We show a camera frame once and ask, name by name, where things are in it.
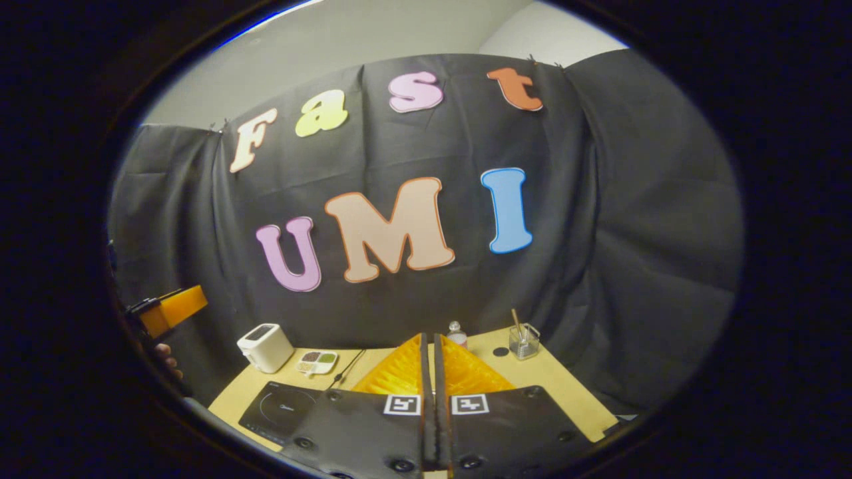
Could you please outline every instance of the wooden table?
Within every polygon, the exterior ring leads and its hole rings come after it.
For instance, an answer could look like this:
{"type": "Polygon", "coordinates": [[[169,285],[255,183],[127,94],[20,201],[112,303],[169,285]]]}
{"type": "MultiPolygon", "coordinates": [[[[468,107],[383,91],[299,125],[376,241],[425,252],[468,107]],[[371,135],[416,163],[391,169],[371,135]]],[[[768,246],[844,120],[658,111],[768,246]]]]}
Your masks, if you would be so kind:
{"type": "MultiPolygon", "coordinates": [[[[468,350],[492,367],[494,371],[503,375],[515,387],[523,388],[536,384],[543,386],[565,411],[565,414],[592,442],[603,439],[603,431],[618,423],[615,416],[583,387],[544,346],[539,347],[537,355],[524,361],[518,361],[512,354],[497,357],[492,353],[497,347],[508,346],[508,342],[509,328],[507,327],[468,337],[468,350]]],[[[334,376],[342,371],[360,351],[360,349],[334,349],[340,356],[337,358],[337,364],[334,368],[327,374],[307,378],[304,374],[296,371],[295,365],[302,355],[313,350],[323,349],[297,348],[293,356],[273,374],[257,371],[252,365],[247,366],[210,404],[210,411],[263,446],[279,451],[281,446],[239,425],[239,419],[267,382],[275,381],[276,383],[302,388],[324,390],[334,380],[334,376]]],[[[352,366],[343,384],[335,384],[335,387],[351,390],[361,378],[381,360],[390,355],[393,350],[394,348],[368,349],[352,366]]],[[[435,346],[430,344],[429,376],[432,378],[433,388],[435,386],[434,354],[435,346]]]]}

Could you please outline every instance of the finger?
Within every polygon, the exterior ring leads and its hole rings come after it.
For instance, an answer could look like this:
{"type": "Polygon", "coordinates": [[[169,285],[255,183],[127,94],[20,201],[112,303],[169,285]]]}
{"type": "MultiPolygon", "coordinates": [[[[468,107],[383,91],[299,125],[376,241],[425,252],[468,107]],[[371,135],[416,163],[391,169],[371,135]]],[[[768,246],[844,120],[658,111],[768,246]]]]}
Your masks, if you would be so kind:
{"type": "Polygon", "coordinates": [[[154,346],[154,350],[157,351],[157,354],[162,358],[169,357],[171,354],[171,347],[166,343],[160,343],[154,346]]]}

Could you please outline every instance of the black fabric backdrop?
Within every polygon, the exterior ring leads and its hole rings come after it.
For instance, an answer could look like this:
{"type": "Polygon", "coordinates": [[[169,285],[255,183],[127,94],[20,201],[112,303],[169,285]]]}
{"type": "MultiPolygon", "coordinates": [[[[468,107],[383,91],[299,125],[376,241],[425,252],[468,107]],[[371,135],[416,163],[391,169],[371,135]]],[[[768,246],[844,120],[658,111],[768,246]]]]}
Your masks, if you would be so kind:
{"type": "MultiPolygon", "coordinates": [[[[352,67],[286,91],[222,132],[143,125],[117,174],[109,232],[125,303],[200,284],[210,305],[169,335],[187,381],[209,405],[247,361],[236,346],[278,323],[300,347],[390,347],[417,332],[468,334],[511,324],[509,310],[614,413],[639,412],[694,371],[733,304],[743,219],[731,159],[684,95],[621,50],[569,66],[485,55],[425,55],[352,67]],[[532,79],[538,112],[512,107],[486,73],[532,79]],[[443,102],[400,114],[388,83],[438,77],[443,102]],[[309,98],[346,95],[348,119],[299,138],[309,98]],[[228,168],[245,121],[278,108],[252,165],[228,168]],[[525,249],[492,253],[485,170],[522,168],[525,249]],[[363,193],[390,218],[400,185],[435,176],[456,260],[352,284],[325,202],[363,193]],[[310,216],[322,283],[281,286],[255,231],[310,216]]],[[[295,241],[280,240],[302,272],[295,241]]],[[[404,257],[410,250],[406,246],[404,257]]]]}

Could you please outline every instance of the yellow letter a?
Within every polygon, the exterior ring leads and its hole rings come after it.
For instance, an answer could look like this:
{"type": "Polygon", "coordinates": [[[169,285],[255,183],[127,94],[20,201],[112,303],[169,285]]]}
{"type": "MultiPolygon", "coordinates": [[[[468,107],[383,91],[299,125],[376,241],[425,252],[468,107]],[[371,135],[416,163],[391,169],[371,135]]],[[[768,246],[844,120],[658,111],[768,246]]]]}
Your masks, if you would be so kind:
{"type": "Polygon", "coordinates": [[[346,120],[349,112],[343,109],[343,90],[330,89],[308,100],[296,122],[296,134],[311,136],[320,130],[334,130],[346,120]]]}

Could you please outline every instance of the black cooktop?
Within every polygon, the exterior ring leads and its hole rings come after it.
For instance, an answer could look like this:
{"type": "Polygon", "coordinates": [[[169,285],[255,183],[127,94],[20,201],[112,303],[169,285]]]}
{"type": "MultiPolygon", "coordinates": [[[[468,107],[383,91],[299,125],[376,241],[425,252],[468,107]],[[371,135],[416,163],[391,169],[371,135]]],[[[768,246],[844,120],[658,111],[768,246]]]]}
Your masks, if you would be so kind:
{"type": "Polygon", "coordinates": [[[284,446],[321,393],[269,381],[245,410],[239,425],[284,446]]]}

